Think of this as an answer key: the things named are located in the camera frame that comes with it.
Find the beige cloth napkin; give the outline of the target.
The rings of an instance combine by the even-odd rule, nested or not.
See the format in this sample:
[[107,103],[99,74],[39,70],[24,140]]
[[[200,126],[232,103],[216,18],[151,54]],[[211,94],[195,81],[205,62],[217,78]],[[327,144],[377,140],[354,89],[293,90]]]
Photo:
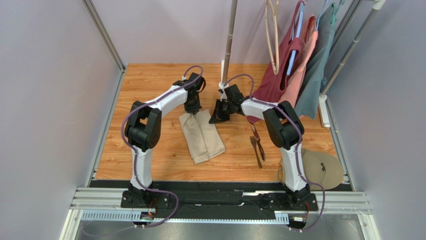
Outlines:
[[184,113],[178,117],[190,158],[195,165],[208,162],[226,151],[215,124],[210,124],[208,109],[196,114]]

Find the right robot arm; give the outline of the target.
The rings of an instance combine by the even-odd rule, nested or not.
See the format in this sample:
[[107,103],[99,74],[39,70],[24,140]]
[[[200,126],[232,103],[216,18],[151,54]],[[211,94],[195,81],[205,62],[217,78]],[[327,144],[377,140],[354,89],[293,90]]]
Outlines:
[[273,103],[243,96],[235,84],[218,91],[221,98],[216,101],[209,122],[216,124],[229,121],[232,114],[264,120],[269,137],[281,154],[286,201],[291,207],[302,204],[311,190],[302,161],[304,127],[292,105],[288,101]]

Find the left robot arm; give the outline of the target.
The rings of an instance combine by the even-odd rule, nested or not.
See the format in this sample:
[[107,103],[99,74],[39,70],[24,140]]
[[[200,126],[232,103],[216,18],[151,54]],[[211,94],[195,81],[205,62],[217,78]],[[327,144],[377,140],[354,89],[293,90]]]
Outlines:
[[160,96],[148,101],[135,101],[125,119],[122,136],[132,151],[132,178],[125,198],[148,204],[154,193],[147,188],[153,182],[153,149],[161,137],[162,118],[183,105],[186,113],[195,115],[202,108],[199,93],[206,85],[201,74],[183,77]]

